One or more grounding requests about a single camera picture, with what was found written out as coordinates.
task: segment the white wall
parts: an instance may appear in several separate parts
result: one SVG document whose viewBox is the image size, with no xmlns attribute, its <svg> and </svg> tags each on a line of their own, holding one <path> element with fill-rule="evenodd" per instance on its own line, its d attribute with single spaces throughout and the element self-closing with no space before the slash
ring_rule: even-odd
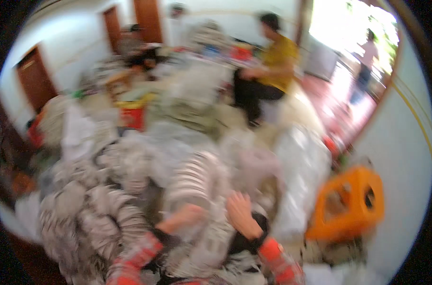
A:
<svg viewBox="0 0 432 285">
<path fill-rule="evenodd" d="M 403 28 L 401 32 L 393 88 L 354 145 L 357 155 L 372 160 L 383 180 L 385 219 L 368 244 L 368 265 L 388 279 L 395 275 L 416 238 L 432 184 L 429 93 L 411 41 Z"/>
<path fill-rule="evenodd" d="M 169 6 L 175 0 L 161 0 L 162 30 L 164 41 L 179 45 L 180 28 L 176 20 L 168 18 Z M 265 44 L 260 34 L 256 13 L 271 11 L 282 18 L 283 34 L 295 39 L 298 25 L 300 0 L 180 0 L 186 5 L 188 14 L 182 19 L 182 29 L 188 25 L 213 19 L 219 22 L 231 37 L 257 44 Z"/>
<path fill-rule="evenodd" d="M 118 6 L 121 25 L 135 23 L 130 0 L 67 0 L 33 15 L 21 31 L 0 74 L 0 100 L 10 120 L 25 132 L 34 116 L 19 83 L 15 65 L 37 43 L 58 91 L 76 90 L 81 72 L 111 54 L 101 12 Z"/>
</svg>

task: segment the gray clothing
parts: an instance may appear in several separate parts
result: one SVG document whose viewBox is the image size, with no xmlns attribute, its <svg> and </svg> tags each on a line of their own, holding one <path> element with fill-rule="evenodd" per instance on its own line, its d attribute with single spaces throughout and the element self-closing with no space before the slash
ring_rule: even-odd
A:
<svg viewBox="0 0 432 285">
<path fill-rule="evenodd" d="M 140 39 L 123 37 L 119 40 L 118 51 L 123 57 L 128 57 L 131 52 L 140 50 L 144 42 Z"/>
</svg>

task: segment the yellow basket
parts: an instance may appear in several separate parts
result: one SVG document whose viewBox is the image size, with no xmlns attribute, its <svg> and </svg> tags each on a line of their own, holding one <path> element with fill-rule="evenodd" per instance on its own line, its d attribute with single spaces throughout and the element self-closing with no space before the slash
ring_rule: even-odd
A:
<svg viewBox="0 0 432 285">
<path fill-rule="evenodd" d="M 115 106 L 123 109 L 140 109 L 148 102 L 154 100 L 156 98 L 155 93 L 147 93 L 141 99 L 135 101 L 118 101 L 115 103 Z"/>
</svg>

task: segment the red sleeve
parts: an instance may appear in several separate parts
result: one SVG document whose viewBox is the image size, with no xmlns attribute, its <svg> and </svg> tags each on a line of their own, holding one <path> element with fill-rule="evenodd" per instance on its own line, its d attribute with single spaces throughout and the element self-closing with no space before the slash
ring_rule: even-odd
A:
<svg viewBox="0 0 432 285">
<path fill-rule="evenodd" d="M 284 253 L 273 238 L 267 238 L 259 248 L 259 257 L 270 268 L 279 285 L 304 285 L 304 272 L 298 262 Z"/>
<path fill-rule="evenodd" d="M 163 248 L 160 241 L 147 233 L 130 249 L 124 251 L 111 265 L 106 285 L 142 285 L 140 271 Z"/>
</svg>

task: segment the dark hair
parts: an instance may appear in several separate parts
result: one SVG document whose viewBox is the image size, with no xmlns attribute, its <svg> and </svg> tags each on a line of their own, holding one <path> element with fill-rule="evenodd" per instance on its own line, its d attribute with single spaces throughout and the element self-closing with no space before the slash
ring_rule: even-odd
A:
<svg viewBox="0 0 432 285">
<path fill-rule="evenodd" d="M 374 40 L 374 33 L 371 29 L 368 29 L 368 40 L 369 41 Z"/>
<path fill-rule="evenodd" d="M 260 15 L 260 22 L 269 26 L 275 32 L 278 32 L 280 30 L 279 17 L 275 13 L 265 13 Z"/>
<path fill-rule="evenodd" d="M 141 28 L 140 28 L 140 26 L 138 24 L 134 24 L 130 28 L 131 32 L 133 32 L 133 31 L 140 31 L 140 30 L 141 30 Z"/>
</svg>

